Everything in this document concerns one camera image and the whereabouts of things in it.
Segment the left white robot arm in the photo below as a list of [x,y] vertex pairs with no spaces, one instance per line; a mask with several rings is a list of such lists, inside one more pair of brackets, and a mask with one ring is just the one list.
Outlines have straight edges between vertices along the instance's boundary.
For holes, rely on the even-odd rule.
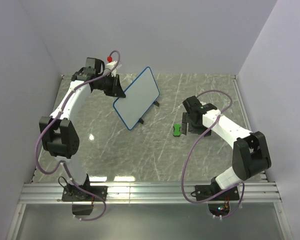
[[94,90],[110,97],[126,97],[117,73],[120,67],[120,61],[113,60],[111,56],[107,57],[106,62],[88,57],[85,66],[72,75],[66,95],[58,107],[50,116],[42,117],[39,121],[42,147],[56,159],[57,166],[65,170],[67,178],[63,193],[72,202],[105,200],[102,195],[106,191],[102,189],[94,193],[89,175],[77,158],[80,138],[74,121],[86,98]]

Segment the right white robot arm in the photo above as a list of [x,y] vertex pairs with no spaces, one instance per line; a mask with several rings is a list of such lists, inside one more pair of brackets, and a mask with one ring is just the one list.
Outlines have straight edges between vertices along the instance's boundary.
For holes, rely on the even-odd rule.
[[194,95],[182,102],[185,112],[182,121],[200,130],[203,138],[216,133],[232,149],[231,166],[214,177],[203,192],[203,199],[222,200],[231,188],[269,169],[271,157],[265,135],[245,129],[228,117],[211,103],[201,103]]

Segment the green whiteboard eraser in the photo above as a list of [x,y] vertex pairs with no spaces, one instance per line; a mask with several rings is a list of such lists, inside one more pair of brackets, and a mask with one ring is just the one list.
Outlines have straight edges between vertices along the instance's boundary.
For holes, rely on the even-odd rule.
[[181,136],[181,128],[182,128],[182,125],[180,123],[175,123],[173,125],[173,136],[174,137],[180,137]]

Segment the blue framed whiteboard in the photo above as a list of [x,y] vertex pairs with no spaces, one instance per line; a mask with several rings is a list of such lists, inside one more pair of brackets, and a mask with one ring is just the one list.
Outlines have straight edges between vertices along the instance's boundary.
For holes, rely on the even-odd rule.
[[125,98],[117,98],[113,108],[125,127],[131,131],[155,104],[160,90],[152,69],[147,66],[124,90]]

